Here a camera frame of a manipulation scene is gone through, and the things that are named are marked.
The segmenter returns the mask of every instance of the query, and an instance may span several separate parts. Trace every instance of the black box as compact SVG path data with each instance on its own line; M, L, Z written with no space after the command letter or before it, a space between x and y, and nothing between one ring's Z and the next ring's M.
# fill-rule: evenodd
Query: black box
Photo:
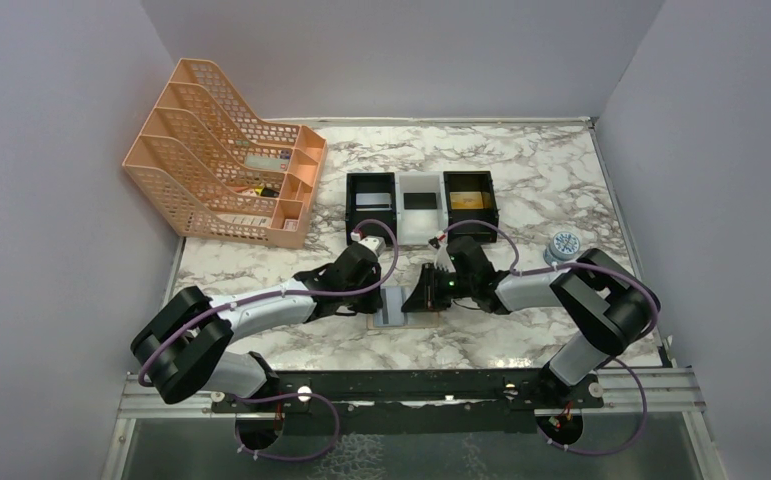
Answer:
M345 214L348 245L352 243L350 232L368 218L388 225L401 245L423 245L445 226L463 220L482 220L496 227L500 216L488 171L349 173ZM421 232L417 230L417 219L424 225ZM401 225L412 227L401 234ZM361 231L384 237L391 245L388 235L376 225L366 225ZM496 231L475 224L450 231L450 239L460 236L473 237L480 243L497 241ZM423 238L423 242L418 243L418 238Z

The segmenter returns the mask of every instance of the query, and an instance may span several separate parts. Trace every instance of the gray wall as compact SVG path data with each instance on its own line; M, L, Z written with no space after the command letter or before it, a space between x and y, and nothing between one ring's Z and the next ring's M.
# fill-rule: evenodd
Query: gray wall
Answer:
M0 479L99 477L176 243L120 168L172 67L137 0L0 1Z
M667 0L597 133L731 478L771 480L771 2Z
M599 115L661 3L143 0L268 117Z

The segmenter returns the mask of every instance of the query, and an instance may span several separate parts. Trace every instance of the marble tabletop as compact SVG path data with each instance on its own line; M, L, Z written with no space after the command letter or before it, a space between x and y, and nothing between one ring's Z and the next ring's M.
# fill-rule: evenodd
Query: marble tabletop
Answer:
M329 144L311 230L301 250L189 238L176 289L198 285L207 294L234 294L275 285L301 270L331 262L346 247L344 207L350 172L489 170L500 227L520 249L519 268L544 266L541 254L555 232L579 235L628 270L629 256L589 130L583 126L326 126ZM485 247L497 268L514 255L504 241ZM392 261L390 249L380 262ZM414 286L428 248L402 249L385 285ZM539 367L575 333L564 309L488 315L454 307L441 325L368 329L367 316L330 317L276 328L229 347L264 355L275 369L429 369ZM634 366L660 365L649 336L621 357Z

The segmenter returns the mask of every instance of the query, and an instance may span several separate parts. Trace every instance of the purple cable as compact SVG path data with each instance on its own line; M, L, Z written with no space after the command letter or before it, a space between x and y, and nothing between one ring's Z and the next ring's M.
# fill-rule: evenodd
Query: purple cable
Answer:
M520 260L520 253L518 253L517 245L515 245L515 241L512 240L512 237L508 236L505 232L500 230L499 228L495 227L494 225L483 222L482 220L463 220L461 222L456 222L449 227L447 227L446 230L444 230L444 233L449 232L451 229L456 228L461 225L466 224L478 224L482 225L484 227L488 227L495 232L497 232L498 235L503 237L507 242L509 242L509 245L512 246L512 250L515 251L515 259L512 261L511 266L509 267L509 271L512 275L525 277L529 275L541 275L544 273L550 273L561 269L567 269L567 268L579 268L582 270L590 270L592 272L602 273L604 275L609 275L611 277L617 278L618 280L621 280L622 282L630 284L633 288L638 290L642 295L644 295L644 298L647 300L647 304L650 307L650 311L653 313L653 317L650 319L650 323L648 323L647 328L644 329L643 332L641 332L641 335L639 335L636 340L643 338L647 334L653 331L654 328L656 328L656 324L659 321L659 308L656 306L656 300L653 298L653 295L650 294L650 292L647 290L647 288L644 287L644 285L641 284L637 279L632 278L630 276L624 275L622 273L618 273L614 270L610 270L605 267L599 267L597 265L589 265L586 263L577 263L577 262L570 262L570 263L562 263L553 267L545 267L545 268L536 268L533 270L523 270L518 271L517 270L517 264ZM635 431L635 434L633 434L632 437L630 437L629 440L623 443L623 445L613 448L611 450L605 450L605 451L592 451L592 450L582 450L578 448L567 448L568 452L576 453L579 455L587 455L587 456L601 456L601 455L612 455L618 452L621 452L623 450L626 450L627 448L631 447L635 442L637 442L641 435L644 434L644 427L647 425L647 396L644 393L644 386L641 384L641 380L638 378L638 375L635 374L635 372L632 371L631 368L621 360L618 360L617 358L612 357L611 360L618 362L621 364L629 373L632 375L632 378L635 380L635 383L638 384L638 390L641 392L641 404L642 404L642 413L644 417L641 419L641 423L638 425L638 429ZM541 434L544 435L547 440L550 440L547 435L541 431ZM559 443L556 443L553 440L550 440L550 444L561 449L565 449L564 445L561 445Z
M312 397L320 400L321 402L325 403L327 407L329 407L329 410L332 411L332 417L335 419L335 431L332 433L332 438L329 439L329 443L318 450L317 452L314 452L309 455L305 455L302 457L286 457L285 455L275 455L272 453L261 453L258 450L250 450L247 448L246 445L244 445L243 440L241 440L241 436L238 435L238 429L235 429L235 440L238 441L238 445L240 446L241 450L239 450L239 453L241 451L250 453L253 455L254 458L263 457L263 458L269 458L270 460L280 460L283 462L307 462L309 460L314 460L317 457L320 457L329 450L332 450L335 448L335 445L338 444L338 438L341 435L341 420L340 416L338 415L338 410L335 408L335 405L332 404L332 402L329 401L328 398L324 397L323 395L319 395L317 393L284 393L282 395L276 395L273 397L265 397L265 398L241 398L237 395L232 395L235 397L235 400L241 402L241 403L249 403L249 404L256 404L256 403L269 403L269 402L275 402L277 400L284 400L286 398L299 398L299 397Z
M613 358L612 360L621 364L621 366L624 367L626 371L629 372L630 375L632 375L632 379L635 380L635 383L638 385L638 391L641 392L642 417L641 417L641 423L638 424L638 429L635 430L635 433L631 437L629 437L629 440L610 450L584 450L581 448L568 447L566 445L562 445L556 442L555 440L551 440L550 437L548 437L547 434L544 433L544 430L541 430L539 428L538 431L541 432L541 435L547 440L547 443L549 443L550 445L558 449L565 450L566 452L570 452L570 453L575 453L577 455L585 455L587 457L601 457L604 455L614 455L616 453L620 453L626 450L627 448L633 446L638 440L641 439L641 436L644 434L644 427L647 425L647 395L644 393L644 385L641 384L641 379L638 378L638 375L636 375L631 368L629 368L629 365L618 360L617 358Z
M182 335L184 335L185 332L199 325L200 322L210 317L211 315L214 315L215 313L222 312L225 310L229 310L229 307L231 307L232 304L235 304L237 308L237 307L242 307L244 305L247 305L249 303L257 302L259 300L265 300L273 297L280 297L283 295L300 295L300 296L312 296L312 297L313 296L345 297L345 296L351 296L351 295L362 295L379 288L383 283L385 283L386 280L388 280L388 278L391 277L391 274L394 273L394 270L397 268L397 257L400 254L400 246L397 245L397 237L394 236L394 232L392 232L391 229L388 228L388 225L384 224L383 222L380 222L379 220L374 220L371 218L362 220L361 222L358 223L358 225L356 225L355 231L358 231L358 229L360 229L362 226L367 225L369 223L379 225L380 227L385 229L385 232L387 232L388 236L391 237L391 243L394 246L394 261L391 262L391 268L388 269L385 275L381 279L379 279L378 282L374 283L373 285L360 288L358 290L351 290L349 292L326 292L326 291L319 291L319 290L286 290L285 292L282 292L281 290L277 290L273 292L264 292L264 293L259 293L257 295L253 295L251 297L244 298L237 302L224 303L223 305L218 305L216 307L210 308L200 313L196 317L190 319L189 321L187 321L184 325L182 325L179 328L179 330L176 330L173 333L173 335L170 335L170 337L167 340L161 342L161 345L159 345L158 348L156 348L155 351L152 352L152 355L149 356L147 361L144 362L143 365L141 365L141 369L138 371L138 383L144 387L151 387L152 382L147 381L146 376L147 376L147 372L149 372L150 367L152 367L152 364L155 363L156 360L158 360L158 357L162 353L164 353L164 351L167 350L170 347L170 345L173 344L173 342L175 342Z

